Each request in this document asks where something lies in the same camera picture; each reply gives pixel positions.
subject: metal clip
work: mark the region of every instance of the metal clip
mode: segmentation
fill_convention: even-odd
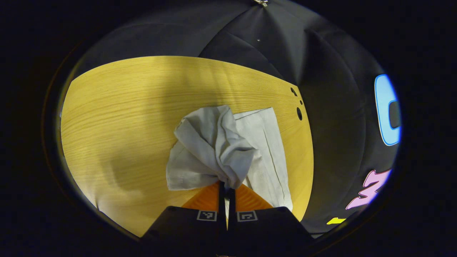
[[[262,1],[262,0],[254,0],[257,4],[263,5],[263,7],[267,7],[267,2],[268,0]]]

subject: orange gripper pad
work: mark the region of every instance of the orange gripper pad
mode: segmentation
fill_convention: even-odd
[[[273,208],[273,206],[249,187],[241,184],[241,186],[235,190],[236,211],[252,211],[269,208]]]
[[[183,208],[205,211],[218,211],[219,208],[219,182],[202,188],[196,195],[187,201]]]

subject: pink letter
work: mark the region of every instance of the pink letter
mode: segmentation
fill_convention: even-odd
[[[364,196],[362,197],[356,197],[354,198],[347,206],[346,210],[358,206],[362,206],[365,204],[369,204],[377,195],[377,191],[380,187],[384,185],[386,182],[387,178],[389,177],[389,173],[391,170],[382,172],[382,173],[376,173],[376,170],[370,171],[368,174],[367,178],[365,179],[365,182],[363,183],[363,187],[365,187],[362,191],[359,192],[359,195]]]

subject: wood grain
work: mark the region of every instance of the wood grain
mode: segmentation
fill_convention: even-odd
[[[62,111],[62,147],[90,202],[142,236],[166,206],[181,206],[198,191],[169,191],[166,184],[173,130],[182,117],[224,104],[234,113],[273,107],[293,214],[301,220],[313,183],[313,145],[300,100],[296,86],[231,63],[179,56],[126,59],[72,81]]]

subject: crumpled cloth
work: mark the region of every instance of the crumpled cloth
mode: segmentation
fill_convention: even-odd
[[[166,168],[169,190],[214,184],[251,188],[273,207],[292,211],[286,158],[273,108],[232,114],[229,106],[205,107],[176,127],[178,142]]]

